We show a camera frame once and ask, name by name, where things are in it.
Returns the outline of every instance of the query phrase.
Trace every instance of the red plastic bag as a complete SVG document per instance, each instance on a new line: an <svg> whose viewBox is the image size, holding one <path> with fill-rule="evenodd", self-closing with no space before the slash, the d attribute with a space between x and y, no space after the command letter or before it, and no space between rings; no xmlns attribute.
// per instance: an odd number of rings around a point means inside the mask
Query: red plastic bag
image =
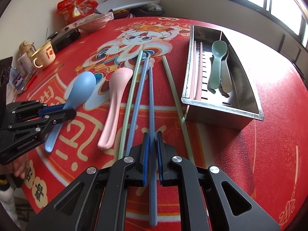
<svg viewBox="0 0 308 231"><path fill-rule="evenodd" d="M58 3L57 11L68 25L93 14L97 5L95 0L63 0Z"/></svg>

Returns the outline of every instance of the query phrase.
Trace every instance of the window sill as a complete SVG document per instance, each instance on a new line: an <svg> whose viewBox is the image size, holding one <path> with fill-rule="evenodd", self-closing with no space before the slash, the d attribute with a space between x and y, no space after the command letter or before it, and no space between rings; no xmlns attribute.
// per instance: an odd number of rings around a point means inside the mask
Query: window sill
<svg viewBox="0 0 308 231"><path fill-rule="evenodd" d="M264 17L270 19L272 22L276 23L279 27L284 29L286 32L288 32L300 45L303 47L304 50L308 53L308 50L302 45L300 37L295 34L287 25L285 25L282 21L280 21L278 18L276 18L273 15L268 14L268 11L264 10L264 8L250 2L247 0L227 0L234 3L237 3L239 5L245 6L251 10L254 10L255 12L258 12L259 14L263 15Z"/></svg>

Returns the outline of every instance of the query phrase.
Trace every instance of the finger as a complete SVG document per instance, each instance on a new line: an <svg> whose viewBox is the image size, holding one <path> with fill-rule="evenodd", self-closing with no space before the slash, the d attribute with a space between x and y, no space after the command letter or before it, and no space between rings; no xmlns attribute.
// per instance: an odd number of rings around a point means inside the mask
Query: finger
<svg viewBox="0 0 308 231"><path fill-rule="evenodd" d="M20 166L20 161L19 161L19 158L17 158L16 160L14 160L12 162L12 165L13 165L13 171L17 171L19 166Z"/></svg>
<svg viewBox="0 0 308 231"><path fill-rule="evenodd" d="M25 163L21 163L21 165L19 166L18 170L14 172L14 175L16 177L19 177L19 175L25 171Z"/></svg>
<svg viewBox="0 0 308 231"><path fill-rule="evenodd" d="M26 172L22 172L19 177L24 180L25 176L26 176Z"/></svg>

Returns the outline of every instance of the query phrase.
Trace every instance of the metal tray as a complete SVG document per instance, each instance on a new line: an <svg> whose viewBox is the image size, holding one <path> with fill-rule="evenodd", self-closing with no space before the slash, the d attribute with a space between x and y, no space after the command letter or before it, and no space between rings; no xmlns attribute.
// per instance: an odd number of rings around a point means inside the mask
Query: metal tray
<svg viewBox="0 0 308 231"><path fill-rule="evenodd" d="M212 93L207 85L211 73L212 44L218 40L224 41L229 51L227 64L233 89L228 94L223 92L221 87L216 89L215 93ZM197 44L195 87L197 84L200 42L203 44L203 77L200 101L190 98L194 41ZM187 69L181 100L187 105L185 119L188 121L242 130L252 119L264 120L255 85L249 79L247 71L224 33L212 28L191 26Z"/></svg>

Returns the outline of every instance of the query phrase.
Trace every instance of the clear plastic bag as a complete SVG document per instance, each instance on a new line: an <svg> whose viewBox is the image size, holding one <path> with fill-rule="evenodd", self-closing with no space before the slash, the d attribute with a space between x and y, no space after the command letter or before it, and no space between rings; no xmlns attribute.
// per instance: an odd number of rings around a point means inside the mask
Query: clear plastic bag
<svg viewBox="0 0 308 231"><path fill-rule="evenodd" d="M91 14L87 17L75 22L75 27L86 32L93 32L99 30L107 24L107 22L113 20L113 13L108 12L104 14Z"/></svg>

